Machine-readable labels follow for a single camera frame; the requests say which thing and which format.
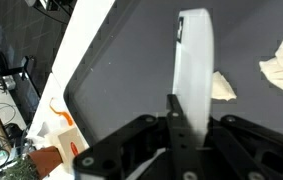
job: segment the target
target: black mechanical bracket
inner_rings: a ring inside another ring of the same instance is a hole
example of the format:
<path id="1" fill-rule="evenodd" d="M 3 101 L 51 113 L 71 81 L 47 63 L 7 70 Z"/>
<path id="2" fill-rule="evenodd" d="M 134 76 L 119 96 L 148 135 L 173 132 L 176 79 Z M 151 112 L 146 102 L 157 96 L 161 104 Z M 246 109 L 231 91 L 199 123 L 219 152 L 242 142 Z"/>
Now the black mechanical bracket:
<path id="1" fill-rule="evenodd" d="M 235 116 L 210 118 L 199 146 L 175 95 L 166 117 L 143 115 L 73 161 L 75 176 L 123 180 L 155 157 L 138 180 L 283 180 L 283 135 Z"/>

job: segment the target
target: screw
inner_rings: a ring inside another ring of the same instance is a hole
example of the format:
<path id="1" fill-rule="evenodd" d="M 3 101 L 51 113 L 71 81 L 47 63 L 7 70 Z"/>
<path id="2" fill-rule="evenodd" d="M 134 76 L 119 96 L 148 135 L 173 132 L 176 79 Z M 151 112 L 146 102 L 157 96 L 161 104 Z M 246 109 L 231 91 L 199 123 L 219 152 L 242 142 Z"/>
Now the screw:
<path id="1" fill-rule="evenodd" d="M 173 117 L 179 117 L 179 113 L 174 112 L 174 113 L 172 113 L 172 116 Z"/>
<path id="2" fill-rule="evenodd" d="M 87 157 L 82 160 L 82 165 L 85 167 L 91 166 L 93 163 L 94 163 L 94 159 L 91 157 Z"/>
<path id="3" fill-rule="evenodd" d="M 234 119 L 233 117 L 227 117 L 227 120 L 228 120 L 229 122 L 234 122 L 234 121 L 235 121 L 235 119 Z"/>
<path id="4" fill-rule="evenodd" d="M 147 117 L 147 118 L 145 119 L 145 121 L 146 121 L 146 122 L 153 122 L 154 119 L 153 119 L 152 117 Z"/>
<path id="5" fill-rule="evenodd" d="M 197 180 L 198 177 L 194 172 L 188 171 L 183 174 L 184 180 Z"/>
<path id="6" fill-rule="evenodd" d="M 248 176 L 249 176 L 249 180 L 265 180 L 262 174 L 258 172 L 250 172 Z"/>

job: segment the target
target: floor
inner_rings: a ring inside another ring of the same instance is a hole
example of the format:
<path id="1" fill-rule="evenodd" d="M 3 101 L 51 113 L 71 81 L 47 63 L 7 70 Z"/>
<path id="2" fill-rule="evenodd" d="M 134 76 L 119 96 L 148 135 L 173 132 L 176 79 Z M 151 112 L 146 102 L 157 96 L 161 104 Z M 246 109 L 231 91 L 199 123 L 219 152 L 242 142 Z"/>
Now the floor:
<path id="1" fill-rule="evenodd" d="M 76 0 L 64 7 L 72 13 L 75 3 Z M 0 52 L 5 55 L 9 68 L 21 66 L 24 56 L 34 56 L 35 61 L 28 70 L 40 96 L 70 17 L 62 9 L 49 12 L 42 6 L 38 9 L 63 23 L 28 7 L 24 0 L 0 0 Z M 20 105 L 25 121 L 30 122 L 39 103 L 38 95 L 28 81 L 21 81 L 18 75 L 14 78 L 17 87 L 11 94 Z"/>

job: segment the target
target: dark gray table surface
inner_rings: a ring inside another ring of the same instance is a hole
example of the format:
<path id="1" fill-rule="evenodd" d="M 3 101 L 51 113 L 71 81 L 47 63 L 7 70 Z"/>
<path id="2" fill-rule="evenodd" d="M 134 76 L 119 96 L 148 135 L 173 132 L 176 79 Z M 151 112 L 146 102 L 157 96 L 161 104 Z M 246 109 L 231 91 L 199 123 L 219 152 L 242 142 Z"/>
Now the dark gray table surface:
<path id="1" fill-rule="evenodd" d="M 175 20 L 180 9 L 208 8 L 215 70 L 237 100 L 212 101 L 212 116 L 234 114 L 283 133 L 283 91 L 260 72 L 283 39 L 281 0 L 142 0 L 70 97 L 96 140 L 140 114 L 165 112 L 172 92 Z"/>

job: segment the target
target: potted plant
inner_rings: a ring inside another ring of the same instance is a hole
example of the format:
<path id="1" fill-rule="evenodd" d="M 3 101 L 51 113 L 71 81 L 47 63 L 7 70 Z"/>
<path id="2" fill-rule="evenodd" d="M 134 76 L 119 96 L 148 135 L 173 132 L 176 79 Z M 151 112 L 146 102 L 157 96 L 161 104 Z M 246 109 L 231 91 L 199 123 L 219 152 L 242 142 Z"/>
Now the potted plant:
<path id="1" fill-rule="evenodd" d="M 4 180 L 41 180 L 62 163 L 56 147 L 50 146 L 17 158 L 16 164 L 4 170 Z"/>

